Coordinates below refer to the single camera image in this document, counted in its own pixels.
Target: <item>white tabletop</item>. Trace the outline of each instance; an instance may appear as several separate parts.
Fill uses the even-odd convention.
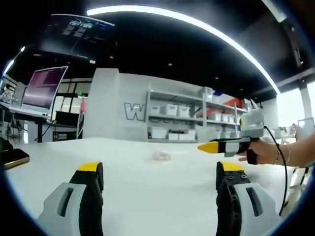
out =
[[[217,229],[216,164],[221,154],[207,154],[198,144],[155,144],[82,139],[21,145],[30,162],[7,171],[13,189],[33,218],[62,182],[69,182],[84,162],[104,167],[102,225],[107,236],[209,236]],[[156,151],[171,155],[155,161]],[[237,156],[226,158],[237,161]],[[281,208],[284,168],[242,163]],[[288,169],[291,180],[293,168]]]

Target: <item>cable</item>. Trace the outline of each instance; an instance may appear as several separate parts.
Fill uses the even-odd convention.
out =
[[[14,144],[16,144],[14,140],[14,126],[12,125],[11,128],[12,128],[12,139],[13,139]]]
[[[53,123],[55,123],[55,121],[56,121],[56,120],[53,120],[53,121],[49,124],[49,126],[47,127],[47,129],[45,130],[45,132],[41,135],[41,137],[43,137],[43,136],[47,133],[48,129],[50,128],[50,126],[53,125]]]
[[[9,141],[9,139],[10,139],[10,137],[9,137],[9,122],[6,125],[6,131],[5,132],[6,132],[6,137],[7,137],[8,141]]]
[[[287,192],[287,167],[286,167],[286,161],[285,161],[285,158],[284,158],[284,154],[283,152],[281,151],[280,149],[280,146],[279,144],[277,143],[275,137],[272,135],[272,133],[270,132],[270,130],[268,129],[267,126],[264,126],[265,129],[267,129],[267,131],[269,132],[269,134],[271,135],[271,138],[273,139],[273,141],[275,142],[277,148],[278,148],[278,151],[282,157],[282,160],[283,160],[283,166],[284,166],[284,170],[285,170],[285,187],[284,187],[284,197],[283,197],[283,201],[282,201],[282,206],[281,206],[281,209],[280,209],[280,212],[279,212],[279,215],[281,216],[282,214],[282,211],[284,210],[284,207],[285,207],[285,200],[286,200],[286,192]]]

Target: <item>person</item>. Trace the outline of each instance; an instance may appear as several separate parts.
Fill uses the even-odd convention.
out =
[[[258,164],[284,164],[281,156],[278,154],[276,144],[260,140],[251,142],[249,149],[252,149],[257,154]],[[315,161],[315,132],[295,143],[280,145],[280,149],[288,166],[306,166]],[[241,157],[239,161],[247,161],[247,158]]]

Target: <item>purple screen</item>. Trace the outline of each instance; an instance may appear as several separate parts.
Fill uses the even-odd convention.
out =
[[[23,104],[50,109],[56,90],[67,67],[34,72],[27,86]]]

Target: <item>wall lettering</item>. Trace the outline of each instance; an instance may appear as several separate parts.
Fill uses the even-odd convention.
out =
[[[145,104],[140,105],[139,103],[124,103],[126,119],[144,121]]]

